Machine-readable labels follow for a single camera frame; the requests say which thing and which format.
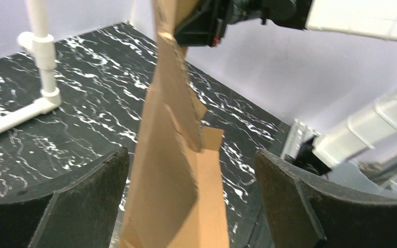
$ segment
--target metal bracket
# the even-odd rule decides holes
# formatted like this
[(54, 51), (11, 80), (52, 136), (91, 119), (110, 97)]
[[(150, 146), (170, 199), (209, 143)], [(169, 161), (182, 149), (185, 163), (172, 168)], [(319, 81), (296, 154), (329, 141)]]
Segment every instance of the metal bracket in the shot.
[(294, 119), (280, 158), (285, 159), (285, 156), (295, 158), (299, 152), (300, 145), (313, 137), (313, 135), (319, 134), (319, 132), (307, 126), (302, 121)]

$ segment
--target white pvc pipe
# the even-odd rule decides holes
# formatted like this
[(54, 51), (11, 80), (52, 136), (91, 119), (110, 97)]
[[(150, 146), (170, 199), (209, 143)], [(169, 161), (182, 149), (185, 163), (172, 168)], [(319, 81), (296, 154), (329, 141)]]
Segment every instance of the white pvc pipe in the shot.
[(45, 98), (37, 99), (32, 104), (1, 117), (0, 134), (40, 114), (48, 113), (57, 107), (57, 104), (53, 104)]
[(57, 83), (54, 78), (54, 70), (41, 70), (40, 72), (40, 79), (42, 82), (42, 90), (46, 93), (53, 93), (55, 88), (57, 87)]
[(26, 0), (26, 8), (33, 34), (39, 38), (48, 36), (48, 18), (44, 0)]
[(397, 133), (397, 92), (376, 99), (314, 140), (313, 154), (328, 167), (367, 150)]
[(36, 59), (42, 83), (42, 98), (0, 118), (0, 133), (24, 123), (40, 114), (46, 114), (62, 103), (60, 90), (54, 78), (55, 47), (54, 37), (48, 34), (47, 13), (44, 0), (26, 0), (29, 19), (33, 32), (24, 32), (18, 37), (18, 43)]

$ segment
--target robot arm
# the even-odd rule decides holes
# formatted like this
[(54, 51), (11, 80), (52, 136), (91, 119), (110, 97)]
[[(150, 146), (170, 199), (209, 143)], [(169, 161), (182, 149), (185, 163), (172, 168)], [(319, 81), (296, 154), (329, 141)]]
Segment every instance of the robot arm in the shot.
[(200, 0), (174, 36), (181, 46), (215, 47), (227, 25), (252, 19), (397, 41), (397, 1), (388, 0)]
[[(199, 0), (175, 29), (180, 46), (217, 46), (228, 25), (267, 20), (293, 29), (397, 41), (397, 1)], [(318, 175), (397, 133), (397, 92), (377, 99), (328, 132), (301, 145), (292, 163)]]

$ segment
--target cardboard box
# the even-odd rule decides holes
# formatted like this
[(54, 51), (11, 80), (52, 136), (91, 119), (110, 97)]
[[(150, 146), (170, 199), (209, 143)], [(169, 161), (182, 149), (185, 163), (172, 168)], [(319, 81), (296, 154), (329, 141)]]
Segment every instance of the cardboard box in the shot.
[(202, 127), (174, 27), (198, 0), (153, 0), (158, 63), (131, 171), (120, 248), (228, 248), (219, 162), (223, 131)]

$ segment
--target pvc pipe elbow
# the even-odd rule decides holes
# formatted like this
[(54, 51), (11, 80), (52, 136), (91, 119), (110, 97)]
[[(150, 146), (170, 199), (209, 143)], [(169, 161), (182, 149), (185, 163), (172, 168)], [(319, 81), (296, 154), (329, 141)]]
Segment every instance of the pvc pipe elbow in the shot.
[(33, 37), (34, 34), (31, 32), (23, 32), (19, 34), (17, 38), (18, 45), (22, 47), (27, 53), (34, 55), (34, 48), (33, 48)]
[(41, 99), (46, 101), (44, 103), (45, 110), (44, 110), (44, 112), (42, 112), (43, 114), (46, 114), (61, 105), (62, 97), (60, 95), (60, 90), (57, 87), (55, 88), (55, 90), (53, 92), (46, 92), (44, 90), (41, 90), (40, 93), (42, 94), (42, 98), (39, 98), (36, 101), (41, 101)]

